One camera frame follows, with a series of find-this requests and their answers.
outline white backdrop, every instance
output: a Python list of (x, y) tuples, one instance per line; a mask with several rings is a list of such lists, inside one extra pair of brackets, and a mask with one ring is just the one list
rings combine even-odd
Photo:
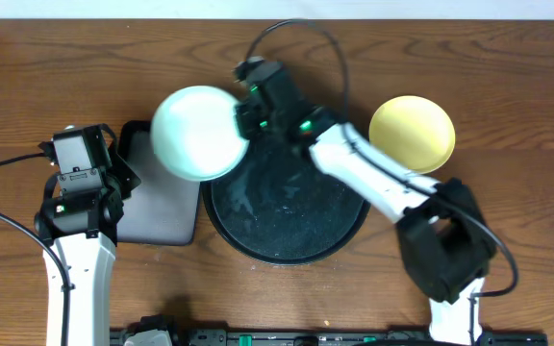
[(554, 0), (0, 0), (0, 18), (554, 19)]

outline yellow plate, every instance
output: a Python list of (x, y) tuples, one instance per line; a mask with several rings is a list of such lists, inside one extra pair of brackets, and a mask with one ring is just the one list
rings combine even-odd
[(429, 173), (450, 158), (455, 133), (440, 106), (422, 97), (401, 96), (373, 114), (369, 141), (409, 169)]

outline wooden table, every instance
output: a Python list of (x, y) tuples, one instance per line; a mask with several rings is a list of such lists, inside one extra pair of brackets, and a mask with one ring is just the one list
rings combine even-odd
[[(0, 160), (37, 152), (68, 124), (116, 130), (150, 119), (171, 92), (212, 85), (240, 95), (231, 69), (265, 21), (0, 20)], [(522, 280), (483, 302), (496, 330), (534, 330), (554, 345), (554, 22), (337, 21), (352, 120), (414, 94), (453, 119), (457, 148), (439, 179), (460, 177), (516, 255)], [(286, 62), (317, 102), (338, 107), (330, 46), (301, 28), (259, 53)], [(55, 168), (42, 159), (0, 168), (0, 211), (33, 225)], [(506, 284), (500, 256), (486, 289)], [(47, 285), (39, 248), (0, 222), (0, 345), (45, 339)], [(391, 224), (372, 211), (338, 253), (306, 266), (259, 263), (231, 248), (201, 207), (187, 247), (120, 244), (111, 323), (174, 314), (183, 327), (376, 330), (424, 326), (427, 300), (405, 274)]]

